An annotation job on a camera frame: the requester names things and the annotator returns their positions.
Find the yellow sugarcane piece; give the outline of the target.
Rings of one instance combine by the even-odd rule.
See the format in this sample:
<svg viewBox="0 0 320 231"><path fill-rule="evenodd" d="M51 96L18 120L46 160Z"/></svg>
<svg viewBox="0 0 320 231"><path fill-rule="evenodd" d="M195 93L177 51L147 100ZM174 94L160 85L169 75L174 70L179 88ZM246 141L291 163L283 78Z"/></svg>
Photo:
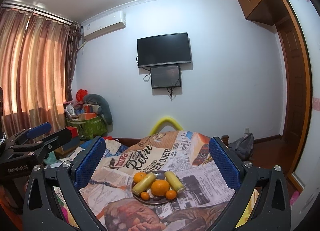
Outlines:
<svg viewBox="0 0 320 231"><path fill-rule="evenodd" d="M172 171L166 171L164 176L171 188L176 191L176 193L179 194L184 191L184 185Z"/></svg>
<svg viewBox="0 0 320 231"><path fill-rule="evenodd" d="M142 192L146 191L151 186L155 179L156 175L154 173L148 173L132 188L132 193L136 196L140 196Z"/></svg>

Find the small mandarin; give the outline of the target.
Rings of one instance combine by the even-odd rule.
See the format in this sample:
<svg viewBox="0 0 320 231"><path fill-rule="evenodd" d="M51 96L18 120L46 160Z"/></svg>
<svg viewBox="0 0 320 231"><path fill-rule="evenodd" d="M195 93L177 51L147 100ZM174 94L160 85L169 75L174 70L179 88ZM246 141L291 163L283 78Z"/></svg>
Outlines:
<svg viewBox="0 0 320 231"><path fill-rule="evenodd" d="M177 197L177 192L175 190L168 190L166 193L165 193L165 197L168 199L168 200L173 200Z"/></svg>
<svg viewBox="0 0 320 231"><path fill-rule="evenodd" d="M141 197L141 199L144 200L144 201L148 201L148 200L150 199L150 196L149 196L149 194L148 194L146 191L142 192L142 193L140 194L140 197Z"/></svg>

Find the medium orange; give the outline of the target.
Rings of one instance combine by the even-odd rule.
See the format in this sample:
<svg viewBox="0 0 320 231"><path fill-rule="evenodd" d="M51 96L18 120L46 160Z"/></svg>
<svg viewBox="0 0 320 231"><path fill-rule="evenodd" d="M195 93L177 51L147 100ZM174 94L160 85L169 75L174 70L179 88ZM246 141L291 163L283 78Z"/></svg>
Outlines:
<svg viewBox="0 0 320 231"><path fill-rule="evenodd" d="M141 180L144 179L144 177L146 177L147 174L144 173L144 172L138 172L138 173L135 173L135 175L133 176L133 182L134 183L138 183L140 182Z"/></svg>

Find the large orange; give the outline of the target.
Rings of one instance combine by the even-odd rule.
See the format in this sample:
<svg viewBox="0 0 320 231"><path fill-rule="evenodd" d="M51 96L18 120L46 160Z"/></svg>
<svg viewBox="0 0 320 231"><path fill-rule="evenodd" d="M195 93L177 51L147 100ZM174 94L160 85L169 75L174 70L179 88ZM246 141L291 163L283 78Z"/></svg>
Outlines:
<svg viewBox="0 0 320 231"><path fill-rule="evenodd" d="M155 180L151 185L151 193L154 196L165 196L170 189L170 184L166 180Z"/></svg>

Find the red long box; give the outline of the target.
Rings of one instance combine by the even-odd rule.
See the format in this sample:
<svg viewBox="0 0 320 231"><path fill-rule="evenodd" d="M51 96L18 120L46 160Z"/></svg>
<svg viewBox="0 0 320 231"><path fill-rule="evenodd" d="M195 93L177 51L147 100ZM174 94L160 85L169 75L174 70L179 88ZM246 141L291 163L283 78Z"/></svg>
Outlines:
<svg viewBox="0 0 320 231"><path fill-rule="evenodd" d="M71 132L72 138L79 136L78 129L76 127L68 126L66 128Z"/></svg>

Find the green storage box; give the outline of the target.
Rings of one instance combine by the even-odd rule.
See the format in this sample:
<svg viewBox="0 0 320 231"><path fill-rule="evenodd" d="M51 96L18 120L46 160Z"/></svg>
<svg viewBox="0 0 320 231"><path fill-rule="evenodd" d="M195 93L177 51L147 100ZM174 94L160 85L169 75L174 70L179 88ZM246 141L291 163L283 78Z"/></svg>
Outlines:
<svg viewBox="0 0 320 231"><path fill-rule="evenodd" d="M101 116L88 120L66 120L69 127L75 127L81 140L91 140L95 136L102 136L107 133L107 125Z"/></svg>

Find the grey bag on floor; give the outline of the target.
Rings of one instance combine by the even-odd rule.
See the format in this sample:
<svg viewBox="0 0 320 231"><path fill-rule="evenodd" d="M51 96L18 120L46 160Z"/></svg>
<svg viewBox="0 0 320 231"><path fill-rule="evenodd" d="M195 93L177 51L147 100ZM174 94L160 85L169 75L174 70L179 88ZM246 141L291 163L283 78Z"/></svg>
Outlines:
<svg viewBox="0 0 320 231"><path fill-rule="evenodd" d="M252 133L246 134L238 140L230 143L228 148L235 152L242 161L248 161L253 155L254 136Z"/></svg>

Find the orange window curtain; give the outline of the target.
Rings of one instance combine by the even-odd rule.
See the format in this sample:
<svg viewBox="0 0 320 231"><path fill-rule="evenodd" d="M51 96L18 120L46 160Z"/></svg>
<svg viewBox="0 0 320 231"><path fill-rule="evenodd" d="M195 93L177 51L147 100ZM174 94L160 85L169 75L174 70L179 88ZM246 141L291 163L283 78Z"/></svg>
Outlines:
<svg viewBox="0 0 320 231"><path fill-rule="evenodd" d="M52 132L65 127L80 39L77 22L1 8L1 126L8 136L45 122Z"/></svg>

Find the newspaper print cloth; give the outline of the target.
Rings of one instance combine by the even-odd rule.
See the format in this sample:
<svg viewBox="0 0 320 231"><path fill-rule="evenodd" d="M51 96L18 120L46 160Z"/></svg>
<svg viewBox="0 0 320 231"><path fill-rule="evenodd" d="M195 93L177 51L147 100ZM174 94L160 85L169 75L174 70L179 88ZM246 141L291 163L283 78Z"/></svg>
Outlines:
<svg viewBox="0 0 320 231"><path fill-rule="evenodd" d="M80 190L107 230L207 230L235 193L208 150L209 137L157 133L105 153Z"/></svg>

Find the dark purple plate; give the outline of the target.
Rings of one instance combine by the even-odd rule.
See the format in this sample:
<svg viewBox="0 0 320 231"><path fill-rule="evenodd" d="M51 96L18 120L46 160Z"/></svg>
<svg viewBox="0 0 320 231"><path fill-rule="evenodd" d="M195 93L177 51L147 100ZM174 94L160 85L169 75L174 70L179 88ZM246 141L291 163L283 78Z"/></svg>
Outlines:
<svg viewBox="0 0 320 231"><path fill-rule="evenodd" d="M171 171L138 172L131 184L133 196L152 206L171 202L184 190L182 181Z"/></svg>

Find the white air conditioner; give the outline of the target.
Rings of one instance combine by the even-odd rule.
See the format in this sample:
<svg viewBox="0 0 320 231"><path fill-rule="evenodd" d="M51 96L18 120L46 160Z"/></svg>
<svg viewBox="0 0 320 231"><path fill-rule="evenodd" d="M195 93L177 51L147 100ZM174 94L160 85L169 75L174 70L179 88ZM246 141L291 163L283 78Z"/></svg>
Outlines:
<svg viewBox="0 0 320 231"><path fill-rule="evenodd" d="M84 40L90 41L125 27L125 13L121 10L86 24L84 26Z"/></svg>

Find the yellow foam hoop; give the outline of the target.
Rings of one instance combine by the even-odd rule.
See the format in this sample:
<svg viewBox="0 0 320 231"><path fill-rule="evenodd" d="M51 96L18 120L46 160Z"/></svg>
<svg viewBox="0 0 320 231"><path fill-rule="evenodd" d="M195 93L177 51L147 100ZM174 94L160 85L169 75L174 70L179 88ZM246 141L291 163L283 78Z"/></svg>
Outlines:
<svg viewBox="0 0 320 231"><path fill-rule="evenodd" d="M183 130L182 126L172 117L165 116L160 118L155 125L151 128L149 135L158 133L165 126L171 126L174 130Z"/></svg>

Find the wooden door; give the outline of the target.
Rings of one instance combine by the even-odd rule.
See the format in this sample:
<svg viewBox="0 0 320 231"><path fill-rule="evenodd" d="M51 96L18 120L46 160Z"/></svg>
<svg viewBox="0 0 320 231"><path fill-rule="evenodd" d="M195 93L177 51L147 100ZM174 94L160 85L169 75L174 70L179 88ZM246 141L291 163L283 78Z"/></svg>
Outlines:
<svg viewBox="0 0 320 231"><path fill-rule="evenodd" d="M287 173L299 191L302 180L295 174L302 156L311 119L312 77L308 49L302 28L288 0L281 0L287 15L276 23L286 71L286 116L283 138L293 146L295 156Z"/></svg>

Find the small wall monitor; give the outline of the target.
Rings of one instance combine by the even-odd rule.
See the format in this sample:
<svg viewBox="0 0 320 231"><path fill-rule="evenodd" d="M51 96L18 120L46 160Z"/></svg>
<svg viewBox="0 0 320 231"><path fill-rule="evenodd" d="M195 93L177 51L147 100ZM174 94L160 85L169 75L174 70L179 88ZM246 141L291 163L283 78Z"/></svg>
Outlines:
<svg viewBox="0 0 320 231"><path fill-rule="evenodd" d="M150 75L152 89L181 87L181 70L179 65L151 67Z"/></svg>

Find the black wall television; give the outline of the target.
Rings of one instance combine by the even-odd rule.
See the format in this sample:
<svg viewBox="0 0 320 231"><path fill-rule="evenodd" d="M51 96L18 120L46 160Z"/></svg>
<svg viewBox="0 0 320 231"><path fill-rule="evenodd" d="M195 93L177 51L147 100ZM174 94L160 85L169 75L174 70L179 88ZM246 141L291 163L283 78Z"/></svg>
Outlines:
<svg viewBox="0 0 320 231"><path fill-rule="evenodd" d="M138 66L191 63L188 33L157 35L137 39Z"/></svg>

